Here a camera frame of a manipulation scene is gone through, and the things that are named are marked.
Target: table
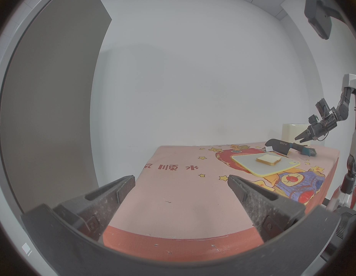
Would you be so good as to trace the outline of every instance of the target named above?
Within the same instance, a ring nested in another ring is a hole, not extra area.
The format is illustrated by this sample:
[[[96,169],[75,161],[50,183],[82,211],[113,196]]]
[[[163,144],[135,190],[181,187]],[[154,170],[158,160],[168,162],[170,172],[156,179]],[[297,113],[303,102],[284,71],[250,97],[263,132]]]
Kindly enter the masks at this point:
[[[264,152],[265,142],[212,146],[161,146],[148,161],[103,234],[114,250],[151,260],[215,260],[263,241],[227,185],[233,174],[306,205],[323,202],[339,151],[313,146],[315,157],[291,149],[296,168],[256,177],[233,155]]]

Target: star pattern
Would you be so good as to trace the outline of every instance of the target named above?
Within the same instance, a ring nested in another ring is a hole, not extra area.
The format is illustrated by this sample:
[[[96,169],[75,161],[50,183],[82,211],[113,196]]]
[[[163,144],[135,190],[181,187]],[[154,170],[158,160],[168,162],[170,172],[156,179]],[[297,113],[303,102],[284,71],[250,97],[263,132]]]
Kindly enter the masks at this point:
[[[219,180],[228,181],[227,176],[219,176]]]
[[[210,151],[213,151],[213,152],[222,152],[222,150],[220,148],[214,148],[212,147],[211,149],[209,149]]]
[[[324,171],[324,168],[320,168],[319,166],[311,167],[311,169],[314,170],[315,172],[320,172],[320,173]]]

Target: toast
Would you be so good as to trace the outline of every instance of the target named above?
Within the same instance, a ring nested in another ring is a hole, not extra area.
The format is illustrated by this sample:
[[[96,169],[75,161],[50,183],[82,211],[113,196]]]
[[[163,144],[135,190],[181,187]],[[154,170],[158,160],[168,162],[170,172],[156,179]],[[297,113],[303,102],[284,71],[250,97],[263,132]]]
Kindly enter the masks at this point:
[[[260,163],[268,164],[269,166],[274,166],[275,164],[281,161],[281,157],[270,155],[270,154],[264,154],[263,156],[258,157],[256,161]]]

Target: cutting board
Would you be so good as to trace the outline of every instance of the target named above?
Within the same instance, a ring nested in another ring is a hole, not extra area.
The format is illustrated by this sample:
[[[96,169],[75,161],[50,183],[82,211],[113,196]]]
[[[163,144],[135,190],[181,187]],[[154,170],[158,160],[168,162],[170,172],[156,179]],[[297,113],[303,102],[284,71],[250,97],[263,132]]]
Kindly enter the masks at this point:
[[[232,160],[240,164],[242,167],[257,177],[266,177],[280,172],[285,172],[290,168],[295,168],[300,165],[300,162],[286,158],[284,156],[281,156],[281,161],[273,166],[256,161],[258,157],[265,154],[279,156],[273,152],[265,152],[263,154],[236,155],[232,156]]]

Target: cartoon print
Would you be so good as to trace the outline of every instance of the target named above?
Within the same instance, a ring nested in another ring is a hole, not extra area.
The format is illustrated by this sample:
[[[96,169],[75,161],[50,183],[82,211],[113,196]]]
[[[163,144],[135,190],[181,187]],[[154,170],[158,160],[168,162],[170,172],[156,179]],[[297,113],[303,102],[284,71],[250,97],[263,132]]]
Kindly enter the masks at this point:
[[[264,151],[256,148],[249,148],[248,145],[231,145],[231,149],[222,150],[221,152],[217,152],[215,154],[216,158],[226,165],[234,168],[236,170],[241,170],[246,173],[249,173],[245,168],[241,167],[238,163],[232,160],[232,156],[236,155],[246,155],[246,154],[261,154]]]
[[[320,191],[325,181],[325,175],[314,171],[312,168],[308,171],[291,168],[286,172],[266,176],[264,179],[270,182],[272,187],[267,186],[263,180],[256,181],[255,183],[306,205]]]
[[[231,149],[217,152],[215,156],[218,160],[231,168],[250,174],[249,171],[233,161],[231,157],[235,155],[258,154],[263,152],[263,150],[249,148],[247,145],[231,145]],[[264,177],[271,186],[266,185],[263,180],[258,180],[254,183],[302,204],[307,204],[312,197],[320,191],[320,188],[325,181],[325,175],[322,173],[323,170],[323,168],[318,166],[312,167],[308,171],[299,168],[291,168],[286,172],[280,172],[278,174]]]

